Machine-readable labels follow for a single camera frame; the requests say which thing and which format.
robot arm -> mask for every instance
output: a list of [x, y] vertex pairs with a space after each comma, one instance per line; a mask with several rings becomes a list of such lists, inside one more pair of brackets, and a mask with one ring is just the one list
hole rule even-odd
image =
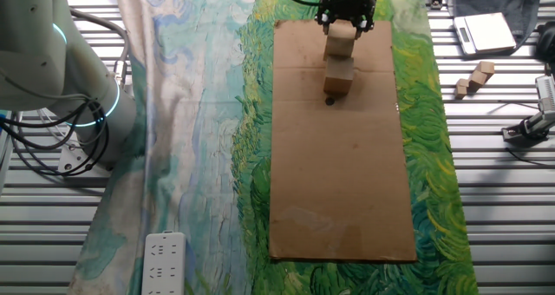
[[316, 20], [323, 25], [326, 35], [330, 24], [337, 19], [350, 21], [359, 37], [374, 28], [375, 3], [376, 0], [320, 0]]
[[[0, 109], [47, 108], [63, 117], [75, 112], [82, 98], [93, 99], [110, 128], [101, 162], [116, 162], [134, 124], [134, 100], [83, 39], [67, 0], [0, 0], [0, 24]], [[97, 136], [96, 122], [92, 114], [83, 115], [78, 137]], [[90, 153], [91, 146], [84, 150]]]

gray cloth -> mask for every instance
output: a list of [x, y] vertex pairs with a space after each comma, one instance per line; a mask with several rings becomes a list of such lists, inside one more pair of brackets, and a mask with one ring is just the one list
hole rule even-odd
[[534, 31], [539, 0], [454, 0], [455, 16], [502, 12], [517, 47]]

wooden block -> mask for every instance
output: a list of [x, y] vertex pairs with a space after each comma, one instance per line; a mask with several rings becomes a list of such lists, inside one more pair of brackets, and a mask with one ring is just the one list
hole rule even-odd
[[328, 56], [351, 57], [355, 47], [356, 28], [351, 23], [336, 21], [330, 25], [326, 37], [326, 47], [323, 52], [323, 59]]
[[475, 70], [468, 78], [468, 91], [469, 92], [476, 92], [480, 89], [484, 84], [486, 84], [487, 75]]
[[461, 78], [459, 79], [459, 81], [457, 81], [457, 87], [461, 86], [464, 88], [468, 88], [469, 83], [470, 83], [470, 80]]
[[467, 95], [467, 91], [468, 91], [468, 87], [457, 85], [454, 88], [454, 98], [457, 100], [461, 100]]
[[328, 56], [323, 91], [330, 95], [347, 95], [354, 77], [352, 57]]
[[492, 78], [493, 74], [495, 74], [495, 63], [494, 62], [485, 62], [481, 61], [476, 66], [476, 69], [479, 72], [486, 74], [486, 82]]

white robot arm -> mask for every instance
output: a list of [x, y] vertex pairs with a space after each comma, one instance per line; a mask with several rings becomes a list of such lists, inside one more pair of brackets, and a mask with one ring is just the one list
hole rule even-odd
[[[122, 62], [116, 67], [122, 69]], [[110, 165], [121, 157], [136, 115], [134, 100], [123, 92], [120, 80], [77, 30], [67, 0], [0, 0], [0, 109], [47, 108], [62, 118], [84, 99], [95, 101], [109, 127], [100, 163]], [[98, 136], [97, 122], [92, 114], [83, 114], [75, 125], [78, 137]], [[83, 149], [92, 153], [92, 145]]]

cardboard sheet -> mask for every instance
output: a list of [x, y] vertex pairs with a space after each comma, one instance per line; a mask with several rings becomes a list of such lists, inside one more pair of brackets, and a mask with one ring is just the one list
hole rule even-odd
[[414, 261], [391, 26], [356, 41], [351, 90], [332, 106], [324, 45], [313, 21], [276, 25], [270, 256]]

